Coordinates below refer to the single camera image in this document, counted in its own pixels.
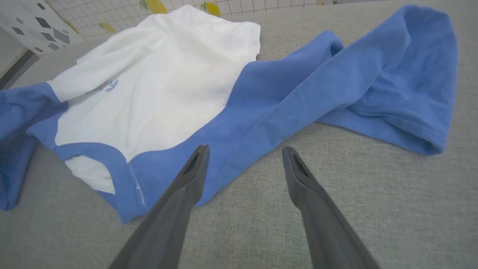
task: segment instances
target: gray diamond pattern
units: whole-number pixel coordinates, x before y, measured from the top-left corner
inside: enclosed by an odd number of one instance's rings
[[[46,38],[40,32],[37,32],[32,29],[27,29],[27,32],[30,33],[36,40],[46,41]]]
[[[35,17],[35,19],[38,21],[38,23],[39,23],[42,27],[44,27],[44,28],[50,28],[50,29],[51,29],[50,25],[45,21],[44,18]]]
[[[49,34],[49,33],[43,33],[43,32],[42,32],[42,35],[43,35],[43,36],[46,38],[46,40],[48,40],[48,41],[53,41],[53,42],[56,41],[56,40],[52,37],[52,35]]]
[[[53,28],[53,36],[56,38],[56,39],[59,39],[61,41],[63,41],[63,43],[67,43],[67,44],[70,44],[70,37],[62,32],[60,32],[59,30]]]
[[[55,45],[55,44],[53,44],[53,43],[50,43],[50,44],[48,45],[48,47],[49,47],[50,49],[52,49],[52,50],[57,50],[57,49],[60,48],[60,47],[58,47],[57,45]]]
[[[17,27],[13,27],[12,26],[12,29],[17,33],[17,34],[21,34],[21,35],[25,35],[20,29],[18,29]]]

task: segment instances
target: tiled wall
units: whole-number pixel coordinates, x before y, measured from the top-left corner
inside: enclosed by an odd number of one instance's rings
[[[85,40],[112,35],[138,25],[150,10],[142,7],[140,0],[46,0],[54,11],[73,25]],[[322,4],[323,0],[207,0],[216,4],[221,17],[249,12],[274,12],[282,9],[303,8]],[[204,0],[161,0],[169,11],[192,5],[201,9]]]

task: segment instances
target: white stitching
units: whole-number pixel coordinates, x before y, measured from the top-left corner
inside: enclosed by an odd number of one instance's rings
[[[136,181],[136,189],[140,191],[141,202],[143,203],[144,208],[145,208],[146,210],[148,210],[148,208],[146,207],[146,203],[144,202],[143,192],[141,191],[141,187],[140,187],[140,184],[139,184],[139,182],[138,182],[138,179],[137,179],[136,176],[134,175],[133,166],[131,166],[131,163],[128,163],[128,164],[130,165],[131,173],[133,174],[134,180]]]

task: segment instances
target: gray couch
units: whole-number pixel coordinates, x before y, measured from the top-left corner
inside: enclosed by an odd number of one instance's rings
[[[425,157],[313,123],[192,211],[180,268],[311,268],[281,148],[293,146],[387,269],[478,268],[478,2],[384,1],[244,15],[261,25],[259,60],[279,59],[324,30],[350,44],[416,2],[446,11],[458,36],[456,107],[446,151]],[[99,42],[42,57],[15,86],[54,78]],[[106,268],[140,220],[115,210],[39,146],[20,201],[0,212],[0,268]]]

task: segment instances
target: blue and white shirt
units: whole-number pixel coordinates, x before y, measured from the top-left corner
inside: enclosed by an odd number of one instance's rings
[[[405,6],[348,47],[332,32],[255,61],[260,27],[185,6],[152,15],[52,81],[0,92],[0,207],[39,140],[123,222],[145,214],[199,144],[210,200],[314,121],[417,153],[443,152],[455,100],[449,17]]]

